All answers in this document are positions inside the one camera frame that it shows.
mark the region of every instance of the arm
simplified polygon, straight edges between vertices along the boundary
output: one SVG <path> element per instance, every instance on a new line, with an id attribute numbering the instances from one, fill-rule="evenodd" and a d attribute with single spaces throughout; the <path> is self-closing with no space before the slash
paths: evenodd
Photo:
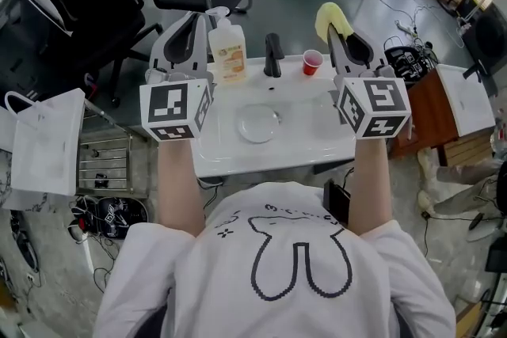
<path id="1" fill-rule="evenodd" d="M 385 139 L 357 140 L 349 229 L 361 235 L 392 220 Z"/>
<path id="2" fill-rule="evenodd" d="M 204 210 L 188 140 L 158 146 L 158 222 L 194 237 L 204 230 Z"/>

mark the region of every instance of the white t-shirt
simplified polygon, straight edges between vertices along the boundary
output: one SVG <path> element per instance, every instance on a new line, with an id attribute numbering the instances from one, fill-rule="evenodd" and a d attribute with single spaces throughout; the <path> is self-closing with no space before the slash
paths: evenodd
<path id="1" fill-rule="evenodd" d="M 137 336 L 164 305 L 163 338 L 384 338 L 400 335 L 400 315 L 417 338 L 456 335 L 438 278 L 396 221 L 358 237 L 322 207 L 322 189 L 293 182 L 226 198 L 198 238 L 133 226 L 93 336 Z"/>

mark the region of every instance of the metal rack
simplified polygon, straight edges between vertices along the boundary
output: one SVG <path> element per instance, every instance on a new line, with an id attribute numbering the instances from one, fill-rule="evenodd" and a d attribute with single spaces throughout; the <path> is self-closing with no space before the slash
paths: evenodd
<path id="1" fill-rule="evenodd" d="M 133 131 L 130 128 L 119 126 L 115 120 L 106 114 L 103 110 L 100 110 L 97 106 L 90 103 L 89 101 L 85 101 L 83 111 L 83 120 L 90 119 L 92 117 L 99 117 L 105 120 L 114 128 L 122 131 L 125 136 L 114 139 L 98 139 L 90 142 L 81 142 L 81 136 L 78 141 L 78 159 L 77 159 L 77 168 L 76 168 L 76 194 L 77 195 L 88 195 L 88 196 L 114 196 L 114 197 L 138 197 L 138 198 L 146 198 L 145 194 L 139 194 L 134 191 L 132 187 L 132 165 L 131 165 L 131 153 L 132 153 L 132 141 L 134 138 L 138 139 L 143 143 L 147 143 L 147 138 L 143 137 L 136 131 Z M 125 146 L 117 146 L 118 143 L 126 143 Z M 91 158 L 86 158 L 81 160 L 82 151 L 87 150 L 92 152 Z M 114 156 L 114 157 L 106 157 L 103 158 L 104 154 L 109 153 L 117 153 L 122 154 L 124 151 L 124 155 L 122 156 Z M 124 165 L 114 167 L 114 162 L 120 163 L 124 161 Z M 108 162 L 113 162 L 110 164 L 112 167 L 86 167 L 82 168 L 82 164 L 105 164 Z M 96 177 L 88 177 L 88 173 L 113 173 L 122 172 L 124 176 L 122 177 L 107 177 L 105 179 L 100 179 Z M 97 181 L 108 181 L 113 182 L 115 184 L 120 183 L 121 187 L 115 188 L 103 188 L 96 187 L 95 182 Z"/>

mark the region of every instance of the shoe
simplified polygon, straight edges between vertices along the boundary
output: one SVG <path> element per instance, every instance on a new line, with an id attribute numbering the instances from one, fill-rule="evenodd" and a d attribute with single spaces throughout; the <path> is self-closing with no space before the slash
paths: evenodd
<path id="1" fill-rule="evenodd" d="M 417 160 L 422 169 L 422 174 L 426 180 L 431 180 L 436 177 L 436 165 L 433 163 L 431 157 L 431 150 L 425 148 L 417 152 Z"/>
<path id="2" fill-rule="evenodd" d="M 426 191 L 420 190 L 417 194 L 417 205 L 421 213 L 426 211 L 429 215 L 435 215 L 435 210 L 433 209 L 435 200 L 433 200 Z"/>

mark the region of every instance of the soap dispenser bottle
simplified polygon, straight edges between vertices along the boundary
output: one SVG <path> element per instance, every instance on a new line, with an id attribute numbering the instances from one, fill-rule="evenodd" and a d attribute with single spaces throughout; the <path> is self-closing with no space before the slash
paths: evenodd
<path id="1" fill-rule="evenodd" d="M 245 34 L 241 25 L 232 25 L 226 18 L 229 9 L 224 6 L 207 10 L 206 14 L 217 16 L 217 28 L 208 34 L 209 46 L 212 49 L 213 59 L 219 82 L 230 83 L 246 78 L 246 46 Z"/>

